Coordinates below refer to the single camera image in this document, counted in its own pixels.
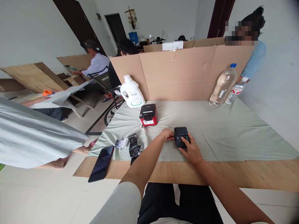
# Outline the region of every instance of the blue shirt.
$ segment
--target blue shirt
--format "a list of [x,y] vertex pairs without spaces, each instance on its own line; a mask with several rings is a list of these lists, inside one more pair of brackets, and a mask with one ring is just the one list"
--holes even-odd
[[254,55],[252,55],[247,62],[241,76],[248,77],[250,80],[255,76],[261,67],[263,60],[266,56],[266,46],[260,40],[258,41],[258,46],[254,49]]

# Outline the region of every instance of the wall picture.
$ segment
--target wall picture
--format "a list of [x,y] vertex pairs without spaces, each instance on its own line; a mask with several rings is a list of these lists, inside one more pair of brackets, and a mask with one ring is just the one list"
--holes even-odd
[[128,11],[125,12],[125,15],[127,17],[131,30],[138,29],[139,25],[138,25],[135,9],[129,9]]

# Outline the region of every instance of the person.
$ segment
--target person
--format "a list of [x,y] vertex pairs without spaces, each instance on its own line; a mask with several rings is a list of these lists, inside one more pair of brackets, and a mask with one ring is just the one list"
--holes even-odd
[[262,41],[258,40],[261,34],[260,30],[265,24],[263,12],[264,8],[262,6],[258,7],[253,13],[246,16],[241,21],[241,26],[237,27],[237,31],[235,31],[235,36],[239,39],[241,38],[242,41],[257,42],[254,55],[250,57],[243,72],[241,73],[241,76],[237,80],[237,83],[240,82],[243,77],[248,77],[247,82],[252,80],[260,69],[266,56],[266,46]]
[[[173,132],[165,128],[148,145],[91,224],[223,223],[208,186],[179,184],[181,195],[178,206],[172,184],[148,183],[164,142],[171,141],[173,136]],[[274,224],[236,185],[203,159],[193,136],[190,133],[188,136],[191,143],[182,138],[187,151],[179,150],[210,185],[233,220],[236,223]]]
[[[38,97],[34,100],[28,100],[28,101],[20,103],[20,104],[22,104],[23,106],[26,106],[26,107],[30,107],[33,104],[42,102],[42,101],[47,100],[49,98],[50,97],[41,96],[41,97]],[[63,107],[41,108],[41,109],[33,109],[33,110],[41,112],[41,113],[43,113],[43,114],[45,114],[49,117],[55,118],[55,119],[60,120],[60,121],[64,121],[66,119],[65,117],[63,117]]]
[[32,110],[24,105],[0,97],[0,163],[20,168],[60,170],[72,152],[87,155],[83,144],[88,136],[80,131]]
[[[138,50],[137,50],[136,46],[133,44],[133,42],[131,40],[129,40],[127,38],[122,39],[118,44],[116,57],[126,56],[126,55],[131,55],[131,54],[138,54]],[[108,65],[108,76],[110,78],[110,83],[111,83],[112,88],[121,86],[121,82],[120,82],[111,62]]]
[[187,40],[186,40],[186,37],[185,37],[184,35],[181,35],[181,36],[178,38],[178,41],[179,41],[179,40],[187,41]]
[[[88,54],[93,56],[91,59],[90,66],[82,71],[73,71],[72,73],[75,75],[82,75],[88,77],[88,74],[96,73],[99,71],[102,71],[98,73],[99,75],[104,74],[107,72],[106,67],[108,67],[110,63],[110,59],[107,58],[105,55],[100,54],[100,48],[97,46],[97,43],[93,40],[87,40],[85,42],[85,49],[87,50]],[[100,86],[98,83],[96,83],[94,80],[91,80],[87,86],[84,87],[86,90],[97,90],[102,95],[104,95],[104,99],[102,102],[107,102],[110,100],[110,95],[107,93],[104,93],[104,88]]]

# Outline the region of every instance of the white detergent bottle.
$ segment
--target white detergent bottle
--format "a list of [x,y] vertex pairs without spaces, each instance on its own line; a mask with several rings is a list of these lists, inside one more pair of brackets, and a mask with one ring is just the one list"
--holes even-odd
[[130,75],[124,75],[125,82],[121,85],[121,95],[130,108],[141,107],[145,104],[143,95],[138,88],[138,83]]

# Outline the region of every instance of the dark door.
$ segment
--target dark door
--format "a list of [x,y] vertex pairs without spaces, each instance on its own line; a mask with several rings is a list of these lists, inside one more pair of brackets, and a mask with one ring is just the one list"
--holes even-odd
[[207,38],[222,37],[235,0],[216,0]]
[[113,38],[117,44],[120,40],[127,38],[119,13],[105,15],[105,18],[107,20]]
[[53,2],[74,32],[75,36],[78,38],[79,42],[84,43],[86,40],[95,41],[100,48],[100,53],[106,56],[80,3],[75,0],[53,0]]

